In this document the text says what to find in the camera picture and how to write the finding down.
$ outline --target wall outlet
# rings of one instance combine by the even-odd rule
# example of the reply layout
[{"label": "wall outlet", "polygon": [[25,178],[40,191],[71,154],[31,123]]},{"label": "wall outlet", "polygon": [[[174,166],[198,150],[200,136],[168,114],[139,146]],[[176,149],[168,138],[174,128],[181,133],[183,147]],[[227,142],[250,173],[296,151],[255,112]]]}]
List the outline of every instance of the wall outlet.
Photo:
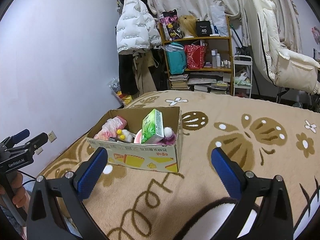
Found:
[{"label": "wall outlet", "polygon": [[40,153],[42,153],[43,149],[42,147],[40,147],[39,149],[35,150],[35,154],[39,155]]},{"label": "wall outlet", "polygon": [[48,133],[48,139],[50,142],[53,142],[56,139],[56,135],[54,134],[53,131],[51,131],[50,133]]}]

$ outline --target metal screw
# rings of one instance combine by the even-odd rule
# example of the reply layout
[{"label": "metal screw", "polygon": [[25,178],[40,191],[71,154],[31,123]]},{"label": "metal screw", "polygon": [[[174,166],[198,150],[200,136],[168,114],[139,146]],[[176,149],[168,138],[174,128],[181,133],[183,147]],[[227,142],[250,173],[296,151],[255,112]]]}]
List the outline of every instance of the metal screw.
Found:
[{"label": "metal screw", "polygon": [[254,173],[253,173],[252,171],[247,171],[247,172],[245,173],[245,175],[246,175],[249,179],[251,179],[251,178],[254,177]]},{"label": "metal screw", "polygon": [[68,171],[66,174],[65,174],[65,177],[67,179],[71,179],[73,177],[73,172],[72,171]]},{"label": "metal screw", "polygon": [[280,182],[280,181],[283,181],[283,178],[280,175],[277,175],[276,180]]},{"label": "metal screw", "polygon": [[38,182],[41,182],[43,180],[43,176],[39,176],[38,178],[37,178],[37,181]]}]

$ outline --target pink bowl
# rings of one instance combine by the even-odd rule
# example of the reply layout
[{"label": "pink bowl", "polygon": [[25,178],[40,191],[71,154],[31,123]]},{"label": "pink bowl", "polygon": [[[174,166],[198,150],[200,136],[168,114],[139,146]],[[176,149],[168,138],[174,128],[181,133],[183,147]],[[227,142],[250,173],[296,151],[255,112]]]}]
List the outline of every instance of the pink bowl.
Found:
[{"label": "pink bowl", "polygon": [[142,129],[137,133],[134,143],[141,143]]}]

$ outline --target black box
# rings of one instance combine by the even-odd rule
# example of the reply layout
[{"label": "black box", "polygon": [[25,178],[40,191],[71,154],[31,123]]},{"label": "black box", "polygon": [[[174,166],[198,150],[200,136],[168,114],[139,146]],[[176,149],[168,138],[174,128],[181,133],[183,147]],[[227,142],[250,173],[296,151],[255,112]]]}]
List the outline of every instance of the black box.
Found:
[{"label": "black box", "polygon": [[196,22],[196,30],[198,37],[209,37],[212,34],[212,29],[209,21]]}]

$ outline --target finger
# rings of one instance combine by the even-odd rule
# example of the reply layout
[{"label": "finger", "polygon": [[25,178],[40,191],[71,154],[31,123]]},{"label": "finger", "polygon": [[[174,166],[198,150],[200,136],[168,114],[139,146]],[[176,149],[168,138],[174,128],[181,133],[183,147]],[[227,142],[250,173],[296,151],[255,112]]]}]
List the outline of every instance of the finger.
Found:
[{"label": "finger", "polygon": [[22,198],[22,200],[20,200],[20,201],[16,204],[17,208],[23,207],[23,206],[25,205],[26,201],[27,201],[27,197],[26,197],[26,195],[24,195],[24,197]]},{"label": "finger", "polygon": [[3,195],[4,193],[5,193],[4,187],[0,185],[0,195]]},{"label": "finger", "polygon": [[20,200],[23,199],[25,194],[26,194],[25,188],[24,187],[20,187],[17,190],[16,195],[12,198],[12,203],[16,205]]},{"label": "finger", "polygon": [[23,175],[20,172],[17,172],[17,176],[14,178],[13,182],[11,183],[12,188],[20,188],[23,182]]}]

